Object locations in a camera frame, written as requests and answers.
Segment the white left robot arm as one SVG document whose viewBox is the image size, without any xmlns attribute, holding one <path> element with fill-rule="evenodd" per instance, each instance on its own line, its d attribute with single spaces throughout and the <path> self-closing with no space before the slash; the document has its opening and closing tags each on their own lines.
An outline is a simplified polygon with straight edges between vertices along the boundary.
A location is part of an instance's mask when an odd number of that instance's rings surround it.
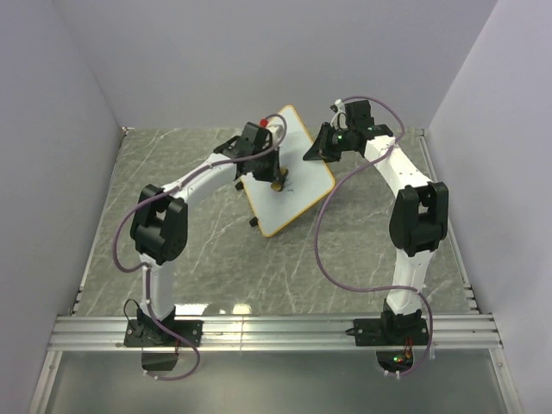
<svg viewBox="0 0 552 414">
<path fill-rule="evenodd" d="M 216 147 L 184 177 L 170 185 L 148 185 L 142 190 L 130 226 L 143 274 L 143 296 L 136 319 L 155 347 L 166 346 L 176 333 L 171 265 L 187 244 L 190 210 L 249 173 L 262 182 L 283 184 L 286 170 L 280 168 L 279 144 L 286 133 L 286 121 L 248 122 L 239 135 Z"/>
</svg>

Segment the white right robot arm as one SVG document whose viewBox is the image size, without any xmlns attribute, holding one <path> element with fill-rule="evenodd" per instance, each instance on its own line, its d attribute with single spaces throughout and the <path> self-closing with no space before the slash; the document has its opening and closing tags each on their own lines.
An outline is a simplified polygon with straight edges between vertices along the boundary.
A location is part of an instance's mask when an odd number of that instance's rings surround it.
<svg viewBox="0 0 552 414">
<path fill-rule="evenodd" d="M 336 100 L 334 116 L 324 122 L 305 161 L 337 162 L 355 151 L 374 166 L 395 197 L 389 235 L 396 248 L 392 284 L 376 318 L 353 322 L 347 335 L 358 346 L 427 345 L 430 327 L 422 312 L 422 290 L 429 263 L 449 228 L 449 189 L 422 173 L 400 148 L 401 138 L 371 114 L 374 100 L 349 97 Z"/>
</svg>

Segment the yellow-framed whiteboard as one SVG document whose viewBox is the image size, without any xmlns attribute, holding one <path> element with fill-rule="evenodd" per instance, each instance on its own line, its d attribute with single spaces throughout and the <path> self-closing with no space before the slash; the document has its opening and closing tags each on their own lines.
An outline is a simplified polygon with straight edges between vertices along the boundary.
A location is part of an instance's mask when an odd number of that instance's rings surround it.
<svg viewBox="0 0 552 414">
<path fill-rule="evenodd" d="M 303 160 L 314 140 L 295 108 L 288 104 L 279 113 L 287 123 L 287 133 L 279 150 L 279 163 L 288 172 L 283 189 L 275 191 L 269 183 L 255 180 L 250 173 L 241 177 L 255 223 L 266 238 L 299 218 L 336 185 L 336 179 L 323 161 Z"/>
</svg>

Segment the yellow whiteboard eraser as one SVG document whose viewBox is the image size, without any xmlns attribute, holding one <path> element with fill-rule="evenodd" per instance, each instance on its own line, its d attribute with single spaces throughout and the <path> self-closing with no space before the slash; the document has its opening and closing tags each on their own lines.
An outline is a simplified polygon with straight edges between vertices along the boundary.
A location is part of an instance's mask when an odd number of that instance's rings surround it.
<svg viewBox="0 0 552 414">
<path fill-rule="evenodd" d="M 276 174 L 275 180 L 271 183 L 271 189 L 276 192 L 283 191 L 287 175 L 288 169 L 281 166 L 279 172 Z"/>
</svg>

